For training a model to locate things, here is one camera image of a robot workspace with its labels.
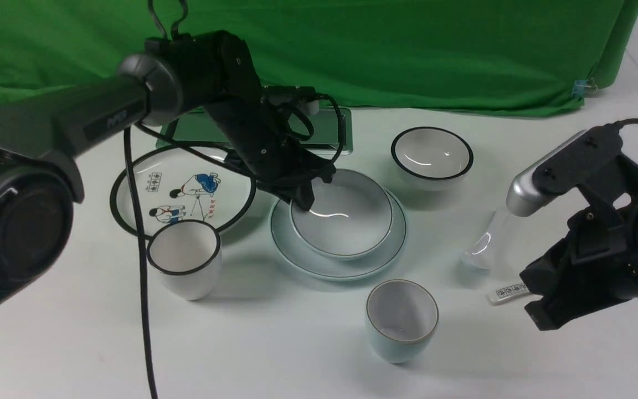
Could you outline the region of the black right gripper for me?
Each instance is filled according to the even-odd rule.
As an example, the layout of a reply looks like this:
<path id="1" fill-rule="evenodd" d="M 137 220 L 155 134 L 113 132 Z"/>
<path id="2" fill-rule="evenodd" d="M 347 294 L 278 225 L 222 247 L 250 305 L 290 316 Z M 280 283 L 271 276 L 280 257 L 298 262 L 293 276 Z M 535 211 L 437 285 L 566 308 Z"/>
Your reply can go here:
<path id="1" fill-rule="evenodd" d="M 638 298 L 638 164 L 617 156 L 578 190 L 587 208 L 521 272 L 539 297 L 524 310 L 540 331 Z"/>

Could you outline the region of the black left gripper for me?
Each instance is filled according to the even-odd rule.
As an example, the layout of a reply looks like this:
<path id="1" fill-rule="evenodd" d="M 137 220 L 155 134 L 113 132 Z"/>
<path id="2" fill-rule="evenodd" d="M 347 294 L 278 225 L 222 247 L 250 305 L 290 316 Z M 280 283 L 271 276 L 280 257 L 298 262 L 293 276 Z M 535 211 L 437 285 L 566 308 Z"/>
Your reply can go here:
<path id="1" fill-rule="evenodd" d="M 337 109 L 332 96 L 318 94 L 320 102 Z M 331 182 L 337 155 L 326 159 L 303 147 L 313 132 L 307 115 L 293 105 L 273 106 L 263 97 L 263 88 L 249 98 L 228 94 L 203 104 L 203 111 L 241 160 L 238 169 L 274 187 L 274 195 L 286 204 L 309 211 L 315 201 L 311 180 Z"/>

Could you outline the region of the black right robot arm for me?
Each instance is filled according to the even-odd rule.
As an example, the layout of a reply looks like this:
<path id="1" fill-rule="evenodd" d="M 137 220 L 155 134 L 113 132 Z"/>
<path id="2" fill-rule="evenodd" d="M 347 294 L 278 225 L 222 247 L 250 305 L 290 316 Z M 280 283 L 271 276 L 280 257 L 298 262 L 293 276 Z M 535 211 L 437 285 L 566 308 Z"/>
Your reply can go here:
<path id="1" fill-rule="evenodd" d="M 560 194 L 576 188 L 588 206 L 567 221 L 569 231 L 522 272 L 539 295 L 525 311 L 541 331 L 638 298 L 638 164 L 624 155 L 595 170 L 566 171 L 545 162 L 533 174 L 536 188 Z"/>

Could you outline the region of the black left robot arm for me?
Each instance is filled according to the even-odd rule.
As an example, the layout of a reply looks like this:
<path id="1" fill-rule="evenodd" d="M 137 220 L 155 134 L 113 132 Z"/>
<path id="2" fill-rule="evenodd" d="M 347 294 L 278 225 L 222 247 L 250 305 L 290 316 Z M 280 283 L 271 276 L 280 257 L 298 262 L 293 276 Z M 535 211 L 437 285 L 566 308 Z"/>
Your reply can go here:
<path id="1" fill-rule="evenodd" d="M 307 210 L 311 181 L 331 182 L 335 160 L 305 149 L 288 119 L 327 99 L 309 86 L 266 88 L 246 42 L 216 30 L 147 39 L 114 76 L 0 104 L 0 304 L 63 252 L 85 197 L 76 159 L 92 147 L 202 108 L 232 147 L 226 166 Z"/>

